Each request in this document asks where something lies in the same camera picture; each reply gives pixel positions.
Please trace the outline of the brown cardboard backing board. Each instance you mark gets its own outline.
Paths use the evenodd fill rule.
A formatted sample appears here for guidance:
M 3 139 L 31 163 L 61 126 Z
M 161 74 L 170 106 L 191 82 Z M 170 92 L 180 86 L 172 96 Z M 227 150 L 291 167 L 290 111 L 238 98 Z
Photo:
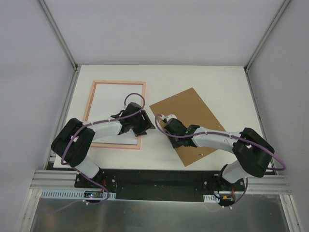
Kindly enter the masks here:
M 150 109 L 153 114 L 161 114 L 165 116 L 174 114 L 186 127 L 193 124 L 211 130 L 225 131 L 222 124 L 218 121 L 204 101 L 198 100 L 199 98 L 202 98 L 193 88 L 187 89 L 178 94 L 179 97 L 173 95 L 167 99 L 150 105 Z M 176 152 L 185 167 L 202 159 L 214 151 L 216 151 L 216 149 L 208 147 L 181 146 L 176 149 Z

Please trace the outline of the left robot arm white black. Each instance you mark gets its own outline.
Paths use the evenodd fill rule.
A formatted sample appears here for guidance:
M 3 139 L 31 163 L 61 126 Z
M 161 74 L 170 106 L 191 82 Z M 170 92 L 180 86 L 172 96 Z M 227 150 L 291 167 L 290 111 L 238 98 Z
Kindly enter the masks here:
M 142 106 L 131 102 L 116 115 L 95 122 L 82 122 L 77 118 L 70 119 L 51 144 L 51 150 L 61 157 L 64 164 L 84 174 L 85 182 L 91 188 L 101 185 L 100 168 L 87 156 L 94 140 L 108 136 L 120 136 L 133 131 L 134 136 L 147 134 L 154 129 Z

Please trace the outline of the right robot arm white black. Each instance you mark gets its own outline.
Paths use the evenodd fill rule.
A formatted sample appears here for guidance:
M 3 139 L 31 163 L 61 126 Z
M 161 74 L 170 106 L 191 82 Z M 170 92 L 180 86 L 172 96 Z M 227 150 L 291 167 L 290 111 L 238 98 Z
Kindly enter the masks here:
M 268 169 L 274 149 L 251 128 L 241 132 L 210 130 L 199 125 L 186 127 L 180 120 L 164 119 L 164 132 L 173 148 L 209 147 L 232 153 L 236 161 L 225 165 L 218 175 L 217 185 L 229 190 L 234 184 L 249 175 L 262 178 Z

